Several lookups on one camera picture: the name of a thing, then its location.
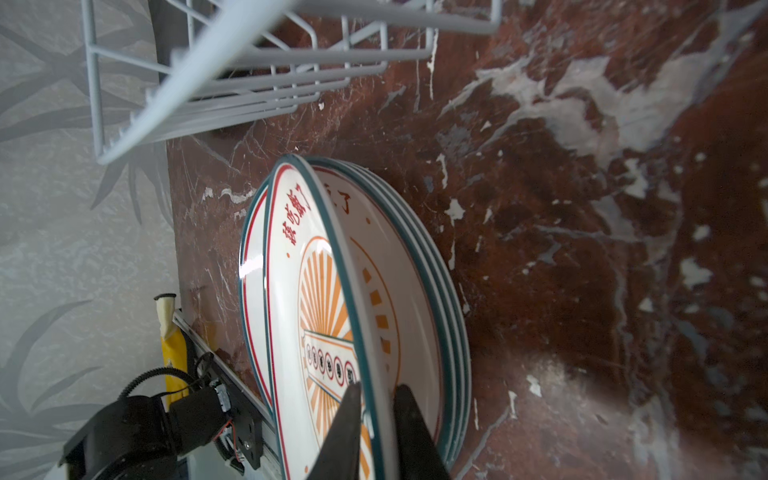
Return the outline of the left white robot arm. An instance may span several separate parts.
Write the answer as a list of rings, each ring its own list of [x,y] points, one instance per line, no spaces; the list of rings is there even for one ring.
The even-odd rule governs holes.
[[[228,424],[212,387],[169,406],[158,396],[125,396],[68,440],[56,466],[67,479],[178,479],[182,459]]]

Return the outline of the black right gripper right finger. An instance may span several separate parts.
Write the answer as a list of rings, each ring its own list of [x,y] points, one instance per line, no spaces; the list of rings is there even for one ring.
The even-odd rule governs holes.
[[[394,392],[394,421],[401,479],[449,480],[412,390],[404,384]]]

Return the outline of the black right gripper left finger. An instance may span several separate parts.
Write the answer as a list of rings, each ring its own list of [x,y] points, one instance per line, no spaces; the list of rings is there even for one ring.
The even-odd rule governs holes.
[[[359,476],[362,390],[345,391],[333,423],[307,479],[354,480]]]

